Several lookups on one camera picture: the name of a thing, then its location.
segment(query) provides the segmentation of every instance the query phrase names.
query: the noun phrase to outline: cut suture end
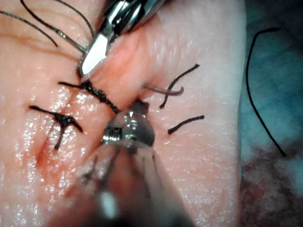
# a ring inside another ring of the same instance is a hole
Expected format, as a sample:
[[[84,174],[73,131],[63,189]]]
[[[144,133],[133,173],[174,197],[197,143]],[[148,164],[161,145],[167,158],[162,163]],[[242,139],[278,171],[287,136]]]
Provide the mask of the cut suture end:
[[[160,87],[155,87],[153,85],[149,85],[147,83],[145,83],[143,85],[143,87],[145,89],[148,89],[148,90],[151,90],[151,91],[154,91],[154,92],[157,92],[157,93],[160,93],[160,94],[163,94],[163,95],[167,95],[167,96],[180,96],[183,94],[184,92],[184,88],[181,87],[179,91],[171,91],[171,90],[165,90],[165,89],[162,89]]]
[[[170,91],[170,90],[174,87],[174,85],[178,82],[178,80],[180,80],[182,77],[184,77],[185,75],[189,74],[190,72],[194,71],[195,69],[197,69],[197,68],[199,68],[199,67],[200,67],[200,65],[199,65],[199,64],[196,64],[196,65],[194,65],[192,68],[186,70],[186,71],[183,72],[181,75],[179,75],[178,77],[176,77],[176,78],[172,81],[172,83],[169,85],[169,87],[168,87],[167,90]],[[164,101],[163,101],[163,103],[159,106],[160,109],[163,109],[163,108],[164,108],[164,106],[165,106],[165,104],[166,104],[166,102],[167,102],[168,97],[169,97],[169,96],[168,96],[167,94],[165,94]]]
[[[189,118],[185,121],[182,121],[181,123],[179,123],[178,125],[176,125],[175,127],[168,129],[168,134],[171,135],[173,134],[175,131],[177,131],[181,126],[193,122],[193,121],[197,121],[197,120],[201,120],[204,119],[204,115],[198,116],[198,117],[193,117],[193,118]]]
[[[82,127],[76,122],[75,118],[72,116],[66,116],[64,114],[61,113],[56,113],[56,112],[51,112],[48,110],[44,110],[41,109],[40,107],[36,106],[36,105],[30,105],[29,106],[30,109],[32,110],[37,110],[39,112],[43,112],[43,113],[47,113],[50,115],[53,115],[55,120],[60,124],[60,135],[59,135],[59,139],[54,147],[55,150],[58,150],[65,132],[65,129],[69,126],[69,125],[73,125],[74,127],[76,127],[80,132],[83,132]]]

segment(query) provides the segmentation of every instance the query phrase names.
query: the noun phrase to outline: grayish suture thread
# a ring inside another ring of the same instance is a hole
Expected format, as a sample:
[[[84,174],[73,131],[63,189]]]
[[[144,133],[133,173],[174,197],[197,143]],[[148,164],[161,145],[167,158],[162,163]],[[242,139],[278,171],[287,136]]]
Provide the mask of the grayish suture thread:
[[[24,8],[29,12],[29,14],[36,19],[37,21],[39,21],[41,24],[43,24],[44,26],[46,26],[47,28],[53,30],[54,32],[56,32],[59,36],[61,36],[63,39],[65,39],[67,42],[69,42],[71,45],[73,45],[76,49],[78,49],[79,51],[81,51],[82,53],[86,53],[86,49],[84,47],[82,47],[81,45],[79,45],[78,43],[76,43],[74,40],[72,40],[68,35],[66,35],[63,31],[61,31],[60,29],[46,23],[45,21],[43,21],[40,17],[38,17],[35,13],[33,13],[33,11],[31,11],[27,5],[25,4],[25,2],[23,0],[20,0],[21,4],[24,6]]]
[[[22,21],[22,22],[24,22],[24,23],[26,23],[26,24],[32,26],[33,28],[35,28],[36,30],[38,30],[39,32],[41,32],[43,35],[45,35],[45,36],[46,36],[46,37],[55,45],[55,47],[57,47],[57,48],[59,47],[58,44],[55,42],[54,39],[52,39],[46,32],[42,31],[42,30],[41,30],[40,28],[38,28],[36,25],[30,23],[29,21],[27,21],[27,20],[25,20],[25,19],[23,19],[23,18],[21,18],[21,17],[18,17],[17,15],[14,15],[14,14],[11,14],[11,13],[8,13],[8,12],[5,12],[5,11],[2,11],[2,10],[0,10],[0,13],[3,14],[3,15],[6,15],[6,16],[9,16],[9,17],[18,19],[18,20],[20,20],[20,21]]]

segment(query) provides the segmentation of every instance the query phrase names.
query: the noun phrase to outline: moist skin surface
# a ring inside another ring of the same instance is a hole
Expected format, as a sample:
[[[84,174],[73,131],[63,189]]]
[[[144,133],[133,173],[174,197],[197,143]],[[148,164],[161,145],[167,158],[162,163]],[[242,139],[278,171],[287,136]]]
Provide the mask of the moist skin surface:
[[[98,27],[103,1],[67,2]],[[70,9],[51,0],[26,4],[80,45],[91,41]],[[0,226],[47,226],[114,113],[87,92],[57,84],[80,83],[78,50],[36,22],[19,1],[2,0],[0,9],[39,25],[60,46],[0,15]],[[120,37],[90,78],[120,109],[137,97],[151,104],[154,149],[197,226],[239,225],[237,128],[245,25],[241,0],[167,1],[148,23]],[[170,97],[163,110],[163,95],[142,90],[144,82],[167,87],[196,63],[201,66],[174,88],[183,86],[184,94]],[[59,124],[29,105],[74,116],[84,133],[68,127],[54,150]],[[204,120],[167,134],[180,121],[202,114]]]

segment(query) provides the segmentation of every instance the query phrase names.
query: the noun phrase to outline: black suture thread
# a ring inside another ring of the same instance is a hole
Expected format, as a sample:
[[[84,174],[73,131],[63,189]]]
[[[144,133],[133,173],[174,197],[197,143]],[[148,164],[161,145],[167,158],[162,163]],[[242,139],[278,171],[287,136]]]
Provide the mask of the black suture thread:
[[[18,16],[15,15],[15,14],[11,14],[11,13],[8,13],[8,12],[2,11],[2,10],[0,10],[0,13],[1,13],[1,14],[4,14],[4,15],[6,15],[6,16],[9,16],[9,17],[18,19],[18,20],[20,20],[20,21],[22,21],[22,22],[24,22],[24,23],[26,23],[26,24],[32,26],[33,28],[37,29],[40,33],[42,33],[43,35],[45,35],[45,36],[46,36],[46,37],[47,37],[47,38],[48,38],[56,47],[59,47],[58,44],[55,42],[54,39],[52,39],[46,32],[42,31],[42,30],[41,30],[40,28],[38,28],[36,25],[30,23],[29,21],[27,21],[27,20],[25,20],[25,19],[23,19],[23,18],[21,18],[21,17],[18,17]]]
[[[196,64],[196,65],[194,65],[194,67],[192,67],[192,68],[190,68],[189,70],[183,72],[181,75],[179,75],[177,78],[175,78],[175,79],[172,81],[172,83],[169,85],[169,87],[168,87],[167,90],[170,91],[170,90],[174,87],[174,85],[178,82],[178,80],[180,80],[183,76],[189,74],[190,72],[194,71],[194,70],[197,69],[199,66],[200,66],[199,64]],[[164,98],[163,103],[159,106],[160,109],[163,109],[163,108],[164,108],[164,106],[165,106],[165,104],[166,104],[166,102],[167,102],[168,97],[169,97],[168,95],[165,95],[165,98]]]
[[[72,44],[75,48],[77,48],[78,50],[80,50],[82,53],[86,53],[86,49],[83,48],[82,46],[80,46],[78,43],[76,43],[74,40],[72,40],[68,35],[66,35],[63,31],[61,31],[60,29],[46,23],[45,21],[43,21],[41,18],[39,18],[35,13],[33,13],[33,11],[31,11],[27,5],[25,4],[25,2],[23,0],[20,0],[21,4],[24,6],[24,8],[27,10],[27,12],[34,18],[36,19],[38,22],[40,22],[41,24],[43,24],[44,26],[46,26],[47,28],[53,30],[54,32],[56,32],[59,36],[61,36],[63,39],[67,40],[70,44]]]
[[[30,109],[32,110],[37,110],[39,112],[43,112],[43,113],[47,113],[50,115],[53,115],[55,117],[55,120],[60,124],[60,135],[59,135],[59,139],[54,147],[55,150],[58,150],[63,138],[63,134],[67,128],[67,126],[69,126],[70,124],[72,124],[73,126],[75,126],[80,132],[83,132],[83,129],[81,128],[81,126],[76,122],[75,118],[72,116],[66,116],[64,114],[61,113],[56,113],[56,112],[51,112],[48,110],[44,110],[41,109],[40,107],[36,106],[36,105],[30,105],[29,106]]]
[[[90,82],[90,80],[86,80],[83,83],[81,83],[80,85],[69,84],[66,82],[58,82],[58,84],[68,86],[68,87],[75,87],[75,88],[83,89],[83,90],[89,92],[94,97],[98,98],[100,102],[107,104],[114,111],[115,114],[120,112],[118,107],[116,107],[116,105],[107,98],[105,92],[102,91],[101,89],[95,89],[93,87],[92,83]]]
[[[77,10],[75,7],[69,5],[69,4],[66,3],[65,1],[62,1],[62,0],[54,0],[54,1],[56,1],[56,2],[58,2],[58,3],[61,3],[61,4],[65,5],[65,6],[67,6],[68,8],[74,10],[76,13],[78,13],[78,15],[79,15],[80,17],[82,17],[82,19],[85,21],[86,25],[89,27],[89,31],[90,31],[90,33],[91,33],[91,36],[92,36],[92,37],[95,36],[93,27],[92,27],[91,24],[89,23],[89,20],[87,20],[87,18],[86,18],[79,10]]]
[[[257,117],[259,118],[259,121],[261,122],[263,128],[265,129],[265,131],[267,132],[268,136],[270,137],[270,139],[273,141],[273,143],[275,144],[275,146],[278,148],[278,150],[280,151],[280,153],[282,154],[282,156],[286,156],[286,153],[281,149],[281,147],[279,146],[279,144],[276,142],[276,140],[274,139],[274,137],[271,135],[271,133],[269,132],[268,128],[266,127],[263,119],[261,118],[254,102],[252,101],[252,97],[251,97],[251,93],[250,93],[250,87],[249,87],[249,82],[248,82],[248,70],[249,70],[249,65],[250,65],[250,58],[251,58],[251,54],[252,54],[252,50],[253,50],[253,47],[256,43],[256,39],[257,37],[262,34],[262,33],[267,33],[267,32],[276,32],[280,30],[280,28],[277,28],[277,27],[272,27],[272,28],[269,28],[269,29],[265,29],[265,30],[262,30],[262,31],[259,31],[255,34],[253,40],[252,40],[252,44],[250,46],[250,52],[248,54],[248,58],[247,58],[247,64],[246,64],[246,69],[245,69],[245,80],[246,80],[246,88],[247,88],[247,94],[248,94],[248,98],[250,100],[250,104],[252,106],[252,108],[254,109],[254,112],[255,114],[257,115]]]
[[[171,135],[172,133],[174,133],[175,131],[177,131],[181,126],[196,121],[196,120],[200,120],[200,119],[204,119],[204,115],[198,116],[198,117],[193,117],[193,118],[189,118],[185,121],[182,121],[181,123],[179,123],[178,125],[176,125],[175,127],[168,129],[168,134]]]

